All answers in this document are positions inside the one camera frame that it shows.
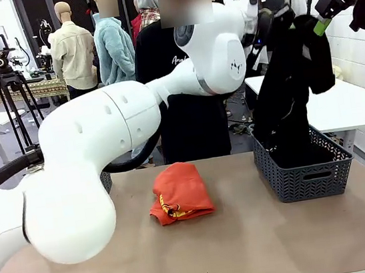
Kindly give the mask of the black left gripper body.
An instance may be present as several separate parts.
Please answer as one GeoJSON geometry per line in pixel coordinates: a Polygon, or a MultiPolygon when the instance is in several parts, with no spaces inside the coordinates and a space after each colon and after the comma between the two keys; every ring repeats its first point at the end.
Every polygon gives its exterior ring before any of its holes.
{"type": "Polygon", "coordinates": [[[257,36],[255,37],[256,49],[266,47],[268,51],[273,51],[281,34],[283,20],[282,15],[278,15],[267,8],[259,10],[257,36]]]}

